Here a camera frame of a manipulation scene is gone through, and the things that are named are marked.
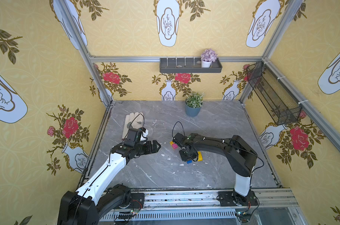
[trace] robotic arm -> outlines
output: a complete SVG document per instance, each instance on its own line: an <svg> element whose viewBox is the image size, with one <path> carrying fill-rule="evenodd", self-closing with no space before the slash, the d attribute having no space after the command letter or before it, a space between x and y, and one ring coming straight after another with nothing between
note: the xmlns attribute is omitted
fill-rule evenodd
<svg viewBox="0 0 340 225"><path fill-rule="evenodd" d="M250 197L253 197L253 192L250 191L250 180L258 154L240 136L219 139L204 137L197 133L191 133L187 137L177 133L173 142L181 147L179 153L183 161L196 161L198 151L225 156L236 173L232 200L238 206L248 205Z"/></svg>
<svg viewBox="0 0 340 225"><path fill-rule="evenodd" d="M114 146L102 167L76 192L68 191L61 199L57 225L96 225L115 207L130 204L130 188L117 184L101 196L116 174L133 158L157 153L161 145L148 141L145 128L130 128L127 138Z"/></svg>

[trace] black wire mesh basket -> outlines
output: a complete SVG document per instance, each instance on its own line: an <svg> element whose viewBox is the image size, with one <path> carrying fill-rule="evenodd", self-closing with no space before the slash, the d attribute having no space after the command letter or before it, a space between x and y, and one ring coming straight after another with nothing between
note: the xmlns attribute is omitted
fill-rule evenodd
<svg viewBox="0 0 340 225"><path fill-rule="evenodd" d="M247 79L276 125L298 121L302 107L263 62L250 65Z"/></svg>

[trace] cable tie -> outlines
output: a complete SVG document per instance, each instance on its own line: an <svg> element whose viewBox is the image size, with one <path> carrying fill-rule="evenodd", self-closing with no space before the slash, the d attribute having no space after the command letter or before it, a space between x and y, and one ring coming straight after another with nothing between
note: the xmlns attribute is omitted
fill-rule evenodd
<svg viewBox="0 0 340 225"><path fill-rule="evenodd" d="M300 105L301 103L306 102L306 101L309 101L309 100L299 101L298 104Z"/></svg>

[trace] marble tabletop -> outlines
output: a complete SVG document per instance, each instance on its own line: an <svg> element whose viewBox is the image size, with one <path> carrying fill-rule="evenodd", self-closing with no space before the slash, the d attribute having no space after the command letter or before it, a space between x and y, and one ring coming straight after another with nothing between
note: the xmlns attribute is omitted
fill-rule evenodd
<svg viewBox="0 0 340 225"><path fill-rule="evenodd" d="M110 149L121 142L125 116L132 112L143 112L149 140L157 140L162 147L156 154L130 160L109 187L123 184L131 188L233 188L235 172L226 157L203 151L203 161L191 164L181 161L179 149L173 150L169 144L172 128L177 121L183 124L185 135L198 133L215 138L239 135L265 162L264 167L254 172L252 187L277 187L239 101L204 101L196 117L185 114L184 104L183 101L116 101L90 175L108 158ZM177 132L182 133L179 123L174 129L174 135ZM257 160L256 167L260 165L262 162Z"/></svg>

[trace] blue flower pot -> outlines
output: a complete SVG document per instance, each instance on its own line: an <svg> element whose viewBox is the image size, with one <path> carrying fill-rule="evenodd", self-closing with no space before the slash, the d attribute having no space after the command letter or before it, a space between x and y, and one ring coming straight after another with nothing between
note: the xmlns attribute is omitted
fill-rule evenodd
<svg viewBox="0 0 340 225"><path fill-rule="evenodd" d="M188 115L188 116L191 116L191 117L197 116L200 112L200 109L201 109L201 107L191 108L191 107L189 107L185 104L185 112L186 112L186 115Z"/></svg>

